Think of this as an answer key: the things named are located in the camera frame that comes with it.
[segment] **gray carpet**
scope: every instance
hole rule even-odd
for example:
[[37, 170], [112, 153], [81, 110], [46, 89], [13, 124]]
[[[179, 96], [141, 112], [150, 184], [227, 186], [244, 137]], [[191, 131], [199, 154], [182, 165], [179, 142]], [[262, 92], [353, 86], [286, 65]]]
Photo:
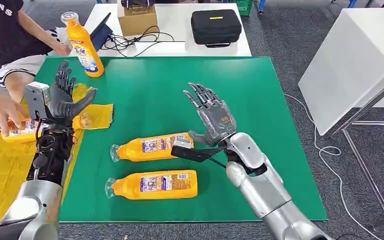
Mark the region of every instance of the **gray carpet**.
[[[367, 0], [359, 0], [356, 7], [364, 7]], [[93, 7], [93, 0], [35, 0], [27, 2], [25, 11], [43, 27], [59, 25], [62, 12], [79, 13], [84, 23]], [[250, 17], [242, 17], [246, 36], [253, 56], [270, 56], [285, 93], [303, 100], [298, 81], [310, 63], [320, 44], [329, 32], [347, 0], [267, 0], [262, 16], [252, 9]], [[42, 9], [52, 10], [43, 16]], [[328, 214], [328, 221], [317, 222], [333, 237], [354, 233], [364, 239], [374, 239], [348, 217], [339, 195], [339, 181], [319, 159], [313, 147], [313, 126], [298, 103], [287, 99], [310, 168], [313, 172], [321, 199]], [[384, 194], [384, 127], [350, 127], [350, 135], [360, 149], [362, 157], [372, 172], [380, 191]], [[380, 205], [364, 180], [363, 174], [349, 148], [345, 137], [336, 139], [319, 137], [319, 146], [335, 145], [342, 149], [339, 157], [326, 156], [326, 161], [344, 180], [344, 197], [348, 209], [369, 229], [384, 222]], [[194, 224], [61, 224], [63, 240], [254, 240], [272, 239], [265, 225], [255, 223], [194, 223]], [[343, 240], [357, 239], [351, 236]]]

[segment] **green mat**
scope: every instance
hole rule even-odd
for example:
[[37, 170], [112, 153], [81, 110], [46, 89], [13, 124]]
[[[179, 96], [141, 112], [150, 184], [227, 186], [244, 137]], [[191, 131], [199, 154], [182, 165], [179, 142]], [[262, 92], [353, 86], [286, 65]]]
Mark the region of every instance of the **green mat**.
[[[35, 80], [51, 84], [60, 61], [49, 57]], [[102, 57], [105, 73], [86, 76], [70, 62], [77, 82], [98, 88], [95, 104], [114, 103], [108, 129], [85, 131], [59, 220], [61, 222], [234, 222], [256, 221], [225, 170], [211, 161], [185, 159], [111, 161], [110, 146], [205, 128], [182, 90], [188, 82], [213, 89], [224, 99], [237, 130], [250, 134], [281, 175], [292, 200], [311, 220], [327, 215], [269, 57]], [[223, 153], [215, 157], [226, 162]], [[108, 178], [163, 170], [196, 170], [198, 196], [189, 199], [108, 199]]]

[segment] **white cable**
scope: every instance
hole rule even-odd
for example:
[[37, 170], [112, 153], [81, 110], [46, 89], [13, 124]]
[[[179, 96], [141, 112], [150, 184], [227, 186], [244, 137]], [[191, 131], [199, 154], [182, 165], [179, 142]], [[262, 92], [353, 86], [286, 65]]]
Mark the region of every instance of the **white cable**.
[[[326, 167], [333, 173], [335, 174], [335, 176], [339, 179], [339, 192], [340, 192], [340, 198], [342, 200], [342, 204], [343, 204], [343, 207], [345, 208], [345, 211], [346, 213], [348, 214], [348, 216], [356, 223], [358, 224], [362, 229], [364, 229], [366, 232], [368, 232], [370, 235], [372, 235], [374, 238], [376, 238], [377, 240], [382, 240], [381, 238], [377, 237], [375, 234], [373, 234], [373, 232], [369, 231], [367, 228], [365, 228], [361, 223], [359, 223], [359, 221], [357, 221], [353, 215], [351, 215], [350, 211], [348, 210], [348, 207], [347, 205], [345, 204], [345, 199], [344, 199], [344, 194], [343, 194], [343, 191], [342, 191], [342, 185], [343, 185], [343, 181], [342, 181], [342, 178], [341, 176], [339, 176], [332, 168], [331, 166], [329, 166], [329, 164], [325, 161], [325, 159], [322, 157], [322, 152], [323, 153], [326, 153], [326, 154], [329, 154], [331, 156], [339, 156], [341, 155], [341, 150], [339, 148], [337, 148], [336, 146], [325, 146], [325, 147], [318, 147], [317, 146], [317, 127], [316, 127], [316, 124], [314, 123], [313, 119], [311, 118], [310, 114], [309, 114], [309, 111], [307, 110], [307, 107], [298, 99], [296, 99], [295, 97], [289, 95], [289, 94], [286, 94], [284, 93], [283, 95], [297, 101], [299, 104], [301, 104], [301, 106], [304, 108], [305, 110], [305, 113], [307, 114], [307, 117], [308, 119], [310, 119], [310, 121], [312, 122], [312, 124], [314, 125], [314, 146], [316, 149], [318, 149], [318, 156], [320, 157], [320, 159], [323, 161], [323, 163], [326, 165]], [[333, 150], [336, 150], [337, 153], [335, 152], [330, 152], [330, 151], [327, 151], [326, 149], [333, 149]]]

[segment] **robotic arm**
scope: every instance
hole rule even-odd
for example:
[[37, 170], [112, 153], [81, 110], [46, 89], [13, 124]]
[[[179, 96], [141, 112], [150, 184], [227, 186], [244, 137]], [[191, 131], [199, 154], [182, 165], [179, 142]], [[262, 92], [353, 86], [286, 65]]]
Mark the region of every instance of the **robotic arm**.
[[[90, 90], [85, 98], [73, 103], [75, 78], [63, 61], [49, 87], [40, 83], [26, 86], [25, 95], [30, 116], [43, 128], [37, 137], [37, 149], [30, 172], [14, 202], [0, 221], [0, 240], [57, 240], [58, 213], [63, 184], [73, 146], [73, 118], [95, 97]], [[189, 83], [197, 99], [183, 91], [196, 107], [207, 132], [190, 131], [194, 141], [215, 149], [188, 149], [181, 145], [172, 148], [173, 156], [197, 162], [223, 150], [227, 156], [226, 174], [267, 225], [276, 240], [334, 240], [315, 226], [295, 206], [283, 186], [282, 178], [267, 156], [246, 133], [236, 132], [236, 122], [225, 101], [211, 89]]]
[[[236, 122], [224, 100], [200, 84], [189, 83], [197, 99], [183, 91], [196, 107], [207, 132], [189, 131], [194, 141], [224, 150], [227, 156], [226, 174], [245, 197], [254, 213], [267, 225], [276, 240], [333, 240], [315, 226], [295, 206], [284, 188], [282, 178], [267, 156], [246, 133], [236, 132]], [[210, 157], [217, 151], [207, 150], [194, 155], [181, 146], [175, 146], [172, 155], [196, 161]]]
[[0, 221], [0, 240], [58, 239], [58, 213], [73, 146], [73, 118], [96, 94], [96, 89], [91, 89], [73, 103], [76, 78], [70, 79], [67, 66], [67, 61], [59, 65], [50, 93], [46, 84], [32, 82], [25, 86], [30, 117], [39, 124], [36, 154], [26, 181]]

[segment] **black t-shirt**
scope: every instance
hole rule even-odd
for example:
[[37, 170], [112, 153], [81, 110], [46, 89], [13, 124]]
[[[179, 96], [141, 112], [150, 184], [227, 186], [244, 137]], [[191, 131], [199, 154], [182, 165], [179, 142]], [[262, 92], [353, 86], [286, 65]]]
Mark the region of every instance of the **black t-shirt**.
[[22, 6], [23, 0], [0, 0], [0, 66], [52, 50], [19, 25]]

